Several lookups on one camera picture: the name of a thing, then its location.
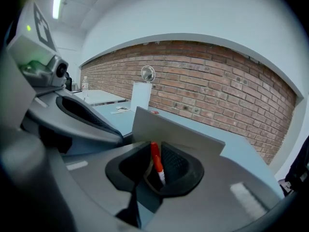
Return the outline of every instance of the bottle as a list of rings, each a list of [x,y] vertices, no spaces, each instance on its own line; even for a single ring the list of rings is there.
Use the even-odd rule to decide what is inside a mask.
[[[82,82],[82,91],[83,91],[83,97],[84,100],[86,99],[86,97],[88,97],[88,80],[87,77],[84,76],[83,82]]]

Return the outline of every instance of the camera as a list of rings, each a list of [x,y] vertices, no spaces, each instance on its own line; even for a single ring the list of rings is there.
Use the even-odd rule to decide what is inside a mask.
[[[34,0],[12,23],[7,49],[33,87],[61,87],[68,63],[56,48],[50,28]]]

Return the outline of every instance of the table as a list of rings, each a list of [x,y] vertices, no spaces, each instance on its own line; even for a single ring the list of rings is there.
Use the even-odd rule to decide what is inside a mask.
[[[84,99],[83,93],[74,93],[78,98]],[[92,106],[104,105],[108,102],[125,102],[126,99],[118,95],[111,94],[103,90],[88,90],[88,97],[86,97],[85,102]]]
[[[121,105],[130,108],[129,101],[123,102]],[[111,112],[117,111],[117,106],[117,104],[109,104],[104,106],[96,106],[94,109],[109,120],[109,122],[113,124],[114,127],[122,133],[122,135],[126,135],[132,132],[135,113],[128,111],[120,114],[111,114]],[[238,163],[244,169],[268,185],[281,199],[284,198],[283,192],[275,179],[274,174],[245,137],[157,108],[149,107],[148,110],[158,111],[159,115],[162,117],[170,119],[180,125],[186,126],[215,139],[224,141],[225,147],[221,152],[222,157],[229,158],[230,160]]]

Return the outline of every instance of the white ceiling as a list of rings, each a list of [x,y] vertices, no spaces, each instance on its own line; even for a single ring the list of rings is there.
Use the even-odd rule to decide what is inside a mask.
[[[59,19],[53,19],[54,0],[36,0],[52,30],[85,35],[102,15],[121,0],[61,0]]]

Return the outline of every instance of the white table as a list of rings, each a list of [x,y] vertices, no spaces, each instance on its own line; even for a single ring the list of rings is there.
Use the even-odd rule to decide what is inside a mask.
[[[78,98],[84,99],[82,92],[74,93]],[[126,99],[118,95],[111,94],[103,90],[88,90],[88,97],[86,97],[85,102],[92,106],[104,105],[109,102],[125,102]]]

